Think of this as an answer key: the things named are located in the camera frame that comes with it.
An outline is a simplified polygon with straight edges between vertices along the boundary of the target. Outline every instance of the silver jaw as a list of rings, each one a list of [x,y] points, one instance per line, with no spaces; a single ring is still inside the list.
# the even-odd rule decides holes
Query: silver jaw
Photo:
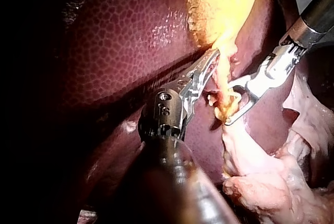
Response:
[[[218,49],[209,49],[192,66],[180,73],[178,78],[164,87],[176,91],[187,114],[185,124],[194,116],[194,104],[201,96],[205,85],[217,68],[220,52]]]
[[[295,43],[280,45],[261,63],[256,73],[229,82],[229,88],[239,87],[247,93],[248,102],[228,117],[225,125],[230,126],[241,118],[270,88],[281,86],[304,52],[305,49]]]

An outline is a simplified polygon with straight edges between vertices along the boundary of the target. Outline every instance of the robotic surgical arm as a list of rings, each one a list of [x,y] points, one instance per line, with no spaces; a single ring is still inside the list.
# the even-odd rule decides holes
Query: robotic surgical arm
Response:
[[[334,0],[312,0],[299,19],[281,38],[279,45],[261,63],[258,71],[229,82],[230,88],[241,88],[248,103],[228,117],[232,125],[247,113],[269,90],[281,86],[299,63],[305,52],[325,36],[334,26]]]

